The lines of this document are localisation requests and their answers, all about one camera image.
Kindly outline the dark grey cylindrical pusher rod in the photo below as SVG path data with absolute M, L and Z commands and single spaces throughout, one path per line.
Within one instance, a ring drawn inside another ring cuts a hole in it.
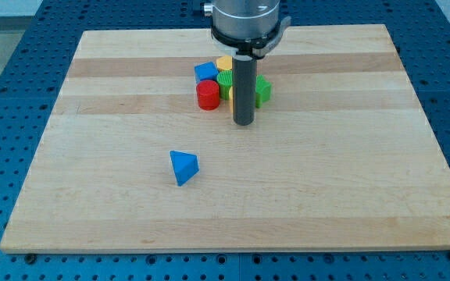
M 233 119 L 247 126 L 255 117 L 255 84 L 257 61 L 233 59 Z

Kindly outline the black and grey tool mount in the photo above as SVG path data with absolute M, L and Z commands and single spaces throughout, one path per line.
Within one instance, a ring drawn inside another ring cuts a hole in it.
M 259 60 L 279 45 L 284 32 L 291 25 L 291 17 L 284 17 L 267 35 L 253 39 L 237 39 L 228 37 L 211 27 L 212 39 L 222 52 L 236 60 Z

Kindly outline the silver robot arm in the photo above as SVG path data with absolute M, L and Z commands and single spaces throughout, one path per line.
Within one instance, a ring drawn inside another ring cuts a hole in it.
M 279 45 L 291 17 L 280 16 L 280 0 L 212 0 L 202 10 L 212 39 L 232 57 L 232 116 L 247 126 L 255 119 L 257 62 Z

